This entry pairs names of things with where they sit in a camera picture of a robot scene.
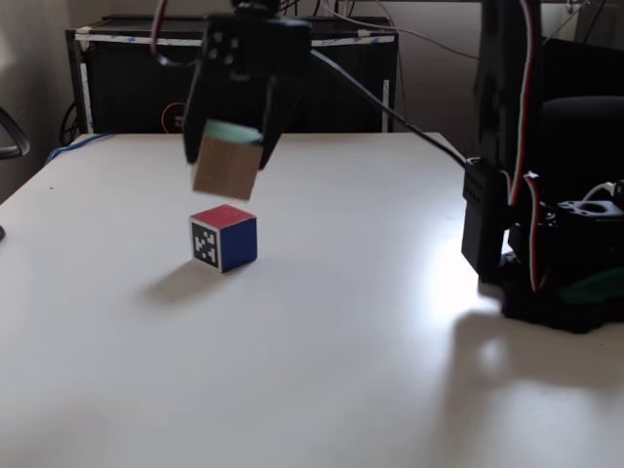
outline black box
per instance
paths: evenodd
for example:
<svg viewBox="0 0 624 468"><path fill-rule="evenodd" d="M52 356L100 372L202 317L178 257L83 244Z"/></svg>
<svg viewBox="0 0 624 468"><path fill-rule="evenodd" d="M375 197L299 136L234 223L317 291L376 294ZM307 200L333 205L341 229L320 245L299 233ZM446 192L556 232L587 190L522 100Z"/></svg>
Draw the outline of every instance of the black box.
<svg viewBox="0 0 624 468"><path fill-rule="evenodd" d="M394 106L399 47L396 31L366 28L341 19L304 20L312 26L313 47ZM386 18L358 20L381 27L389 25ZM99 23L66 31L81 132L179 132L183 105L164 111L170 104L186 102L193 69L166 68L150 55L151 23L152 17L110 16ZM198 53L204 29L202 17L167 17L160 47L173 60L192 60ZM263 86L264 83L258 83L259 88ZM264 94L239 100L233 106L249 112L245 117L250 122L257 121ZM327 70L316 69L288 132L392 132L392 120Z"/></svg>

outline white table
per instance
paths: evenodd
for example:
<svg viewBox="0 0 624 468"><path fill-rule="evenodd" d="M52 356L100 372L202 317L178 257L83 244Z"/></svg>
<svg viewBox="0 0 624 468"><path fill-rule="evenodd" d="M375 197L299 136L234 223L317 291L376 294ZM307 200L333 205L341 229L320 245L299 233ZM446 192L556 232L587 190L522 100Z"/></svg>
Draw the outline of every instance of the white table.
<svg viewBox="0 0 624 468"><path fill-rule="evenodd" d="M286 136L219 275L177 136L61 154L0 207L0 466L621 467L624 330L499 317L461 189L410 135Z"/></svg>

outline colored cube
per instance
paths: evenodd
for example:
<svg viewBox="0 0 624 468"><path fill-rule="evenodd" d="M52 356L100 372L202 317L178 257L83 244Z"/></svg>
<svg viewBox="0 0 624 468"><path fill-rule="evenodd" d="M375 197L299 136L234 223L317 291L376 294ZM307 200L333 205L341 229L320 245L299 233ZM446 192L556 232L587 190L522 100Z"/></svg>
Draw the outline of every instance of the colored cube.
<svg viewBox="0 0 624 468"><path fill-rule="evenodd" d="M257 258L255 216L230 205L191 218L193 258L225 273Z"/></svg>

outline green tape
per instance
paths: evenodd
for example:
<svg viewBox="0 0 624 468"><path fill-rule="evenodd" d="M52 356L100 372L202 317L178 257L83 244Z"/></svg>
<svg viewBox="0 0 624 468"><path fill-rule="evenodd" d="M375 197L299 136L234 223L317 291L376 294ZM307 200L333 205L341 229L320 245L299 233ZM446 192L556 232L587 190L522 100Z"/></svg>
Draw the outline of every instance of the green tape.
<svg viewBox="0 0 624 468"><path fill-rule="evenodd" d="M262 138L262 134L256 129L220 120L209 120L206 122L204 135L232 143L245 144L258 143Z"/></svg>
<svg viewBox="0 0 624 468"><path fill-rule="evenodd" d="M624 297L624 268L606 270L558 288L557 295L570 305L602 304Z"/></svg>

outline red and white wire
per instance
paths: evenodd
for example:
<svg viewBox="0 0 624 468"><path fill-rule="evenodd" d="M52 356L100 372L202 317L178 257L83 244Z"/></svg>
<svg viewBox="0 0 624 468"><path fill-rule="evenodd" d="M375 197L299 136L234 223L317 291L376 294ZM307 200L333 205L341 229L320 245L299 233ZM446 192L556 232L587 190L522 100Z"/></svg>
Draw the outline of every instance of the red and white wire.
<svg viewBox="0 0 624 468"><path fill-rule="evenodd" d="M508 203L514 207L518 202L518 194L520 193L520 184L523 177L523 166L525 163L525 153L527 151L527 101L528 88L530 87L531 70L533 65L533 22L530 15L528 0L520 0L526 21L526 64L523 73L523 84L520 91L520 111L518 114L518 148L516 154L516 170L514 177L509 180L508 177Z"/></svg>
<svg viewBox="0 0 624 468"><path fill-rule="evenodd" d="M194 65L197 60L189 62L173 61L168 57L165 57L158 51L158 35L165 19L165 12L167 12L167 4L169 0L160 0L158 7L156 8L156 14L154 15L154 21L152 22L152 30L150 34L149 49L152 56L158 60L163 66L177 67L177 66L191 66Z"/></svg>
<svg viewBox="0 0 624 468"><path fill-rule="evenodd" d="M537 273L537 225L539 223L539 192L537 191L537 185L535 180L530 175L525 175L525 181L528 184L530 190L530 197L532 201L531 217L530 217L530 231L528 233L528 270L530 273L530 285L534 293L541 291L544 288L547 275L545 274L541 280L538 279Z"/></svg>

